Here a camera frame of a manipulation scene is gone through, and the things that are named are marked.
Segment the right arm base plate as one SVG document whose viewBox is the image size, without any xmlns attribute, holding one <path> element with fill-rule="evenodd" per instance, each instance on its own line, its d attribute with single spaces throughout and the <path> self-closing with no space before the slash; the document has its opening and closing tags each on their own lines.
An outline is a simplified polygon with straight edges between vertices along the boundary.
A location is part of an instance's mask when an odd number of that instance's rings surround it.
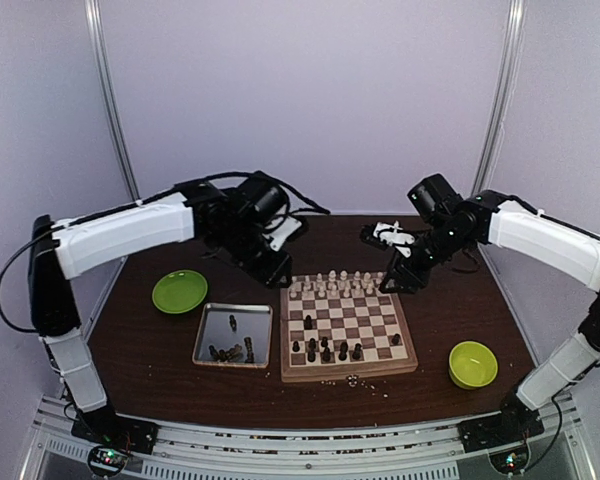
<svg viewBox="0 0 600 480">
<path fill-rule="evenodd" d="M 520 443 L 544 431 L 538 417 L 520 422 L 512 414 L 503 412 L 458 424 L 459 437 L 466 453 Z"/>
</svg>

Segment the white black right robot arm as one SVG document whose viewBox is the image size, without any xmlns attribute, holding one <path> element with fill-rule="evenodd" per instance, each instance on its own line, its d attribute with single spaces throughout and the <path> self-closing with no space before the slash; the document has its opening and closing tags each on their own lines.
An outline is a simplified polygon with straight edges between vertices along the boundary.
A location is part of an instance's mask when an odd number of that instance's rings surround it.
<svg viewBox="0 0 600 480">
<path fill-rule="evenodd" d="M 540 408 L 600 365 L 600 233 L 552 217 L 514 194 L 483 190 L 462 197 L 441 174 L 425 178 L 407 196 L 425 230 L 377 223 L 367 234 L 393 250 L 381 291 L 414 294 L 428 285 L 431 270 L 454 254 L 492 246 L 551 269 L 591 294 L 584 319 L 517 383 L 494 417 L 493 433 L 513 441 Z"/>
</svg>

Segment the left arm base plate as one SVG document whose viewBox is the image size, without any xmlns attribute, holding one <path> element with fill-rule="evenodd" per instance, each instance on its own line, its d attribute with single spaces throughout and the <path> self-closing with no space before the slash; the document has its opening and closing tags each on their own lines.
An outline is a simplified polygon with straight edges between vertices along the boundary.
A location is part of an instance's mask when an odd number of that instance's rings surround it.
<svg viewBox="0 0 600 480">
<path fill-rule="evenodd" d="M 114 410 L 101 408 L 87 413 L 78 411 L 71 434 L 116 450 L 151 454 L 158 430 L 153 422 L 119 416 Z"/>
</svg>

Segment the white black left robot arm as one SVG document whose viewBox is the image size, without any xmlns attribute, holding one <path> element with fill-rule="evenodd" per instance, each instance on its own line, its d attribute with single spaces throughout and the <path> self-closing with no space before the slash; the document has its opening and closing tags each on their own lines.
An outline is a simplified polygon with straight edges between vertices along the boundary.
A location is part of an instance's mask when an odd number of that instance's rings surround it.
<svg viewBox="0 0 600 480">
<path fill-rule="evenodd" d="M 31 325 L 72 395 L 86 429 L 103 444 L 124 433 L 81 332 L 73 279 L 102 264 L 153 247 L 202 241 L 263 286 L 286 288 L 292 258 L 283 246 L 301 236 L 305 220 L 292 214 L 293 189 L 261 171 L 237 173 L 240 184 L 220 189 L 215 177 L 185 181 L 145 200 L 79 218 L 39 217 L 28 243 Z"/>
</svg>

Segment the wooden chess board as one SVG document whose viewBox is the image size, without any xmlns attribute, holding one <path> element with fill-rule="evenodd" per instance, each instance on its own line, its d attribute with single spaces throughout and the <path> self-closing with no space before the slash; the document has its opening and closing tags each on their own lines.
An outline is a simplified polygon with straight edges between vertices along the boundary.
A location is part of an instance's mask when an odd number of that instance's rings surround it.
<svg viewBox="0 0 600 480">
<path fill-rule="evenodd" d="M 295 277 L 298 292 L 280 291 L 281 380 L 285 383 L 323 382 L 358 378 L 401 375 L 419 366 L 414 343 L 400 298 L 378 290 L 382 272 L 347 272 L 307 274 Z M 313 328 L 304 329 L 310 315 Z M 398 333 L 399 345 L 391 338 Z M 329 340 L 331 360 L 321 361 L 321 338 Z M 316 340 L 316 360 L 307 361 L 308 341 Z M 292 344 L 299 341 L 300 351 Z M 338 360 L 339 346 L 348 343 L 347 360 Z M 356 343 L 362 344 L 363 357 L 351 359 Z"/>
</svg>

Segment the metal tray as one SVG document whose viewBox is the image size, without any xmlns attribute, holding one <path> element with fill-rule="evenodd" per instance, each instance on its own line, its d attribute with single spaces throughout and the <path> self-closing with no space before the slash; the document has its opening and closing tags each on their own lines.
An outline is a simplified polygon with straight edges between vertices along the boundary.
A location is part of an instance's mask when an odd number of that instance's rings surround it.
<svg viewBox="0 0 600 480">
<path fill-rule="evenodd" d="M 237 331 L 229 325 L 229 315 L 237 320 Z M 264 369 L 269 366 L 273 308 L 269 305 L 239 305 L 226 303 L 207 303 L 202 317 L 194 348 L 192 362 L 199 366 L 231 367 L 240 369 Z M 245 337 L 251 337 L 255 353 L 255 363 L 220 363 L 211 360 L 209 345 L 217 349 L 228 349 L 236 343 L 242 343 Z"/>
</svg>

